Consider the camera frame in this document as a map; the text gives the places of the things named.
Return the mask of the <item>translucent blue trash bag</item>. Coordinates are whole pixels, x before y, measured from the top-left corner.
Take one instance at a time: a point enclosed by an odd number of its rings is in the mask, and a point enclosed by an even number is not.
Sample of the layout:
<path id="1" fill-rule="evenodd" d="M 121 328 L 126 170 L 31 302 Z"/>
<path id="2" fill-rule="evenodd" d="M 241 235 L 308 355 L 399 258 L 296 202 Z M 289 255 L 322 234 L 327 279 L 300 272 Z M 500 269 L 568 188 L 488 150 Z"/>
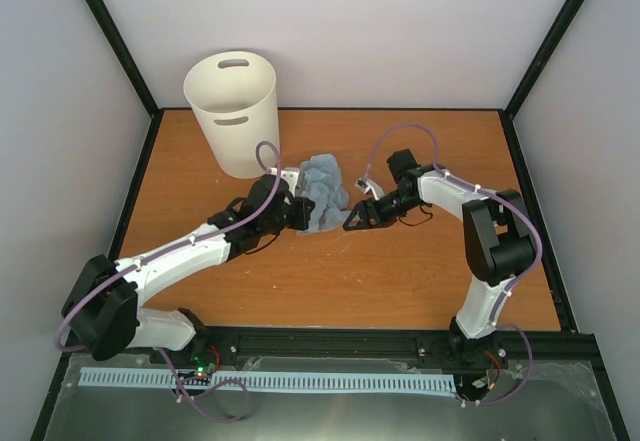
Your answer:
<path id="1" fill-rule="evenodd" d="M 308 227 L 301 235 L 311 235 L 341 228 L 350 211 L 349 194 L 343 187 L 342 173 L 333 154 L 320 154 L 304 161 L 302 180 L 296 193 L 314 202 Z"/>

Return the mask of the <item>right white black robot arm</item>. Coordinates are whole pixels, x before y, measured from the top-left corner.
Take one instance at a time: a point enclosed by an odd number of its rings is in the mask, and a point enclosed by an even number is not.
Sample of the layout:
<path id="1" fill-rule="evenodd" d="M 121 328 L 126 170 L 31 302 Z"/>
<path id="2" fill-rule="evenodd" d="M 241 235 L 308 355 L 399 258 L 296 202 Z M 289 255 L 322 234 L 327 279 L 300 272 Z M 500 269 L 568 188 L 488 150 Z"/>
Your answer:
<path id="1" fill-rule="evenodd" d="M 448 352 L 460 364 L 491 344 L 516 282 L 539 262 L 542 242 L 515 190 L 472 185 L 439 164 L 420 165 L 409 149 L 387 166 L 396 189 L 385 194 L 369 177 L 356 186 L 368 197 L 343 223 L 346 231 L 387 228 L 414 208 L 436 206 L 462 222 L 465 259 L 472 274 L 461 309 L 448 329 Z"/>

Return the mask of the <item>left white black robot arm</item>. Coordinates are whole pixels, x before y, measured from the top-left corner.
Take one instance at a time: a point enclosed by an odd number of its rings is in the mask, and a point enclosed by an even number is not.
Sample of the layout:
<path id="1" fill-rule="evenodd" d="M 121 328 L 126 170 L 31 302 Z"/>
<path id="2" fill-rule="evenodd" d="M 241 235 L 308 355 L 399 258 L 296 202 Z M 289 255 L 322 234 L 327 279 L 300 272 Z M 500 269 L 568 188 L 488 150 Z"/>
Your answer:
<path id="1" fill-rule="evenodd" d="M 259 178 L 244 197 L 194 231 L 147 253 L 117 261 L 98 255 L 86 262 L 62 308 L 72 334 L 94 360 L 127 349 L 162 348 L 186 363 L 201 361 L 210 335 L 189 309 L 146 307 L 155 295 L 210 267 L 257 250 L 262 238 L 309 227 L 313 201 L 296 196 L 272 174 Z"/>

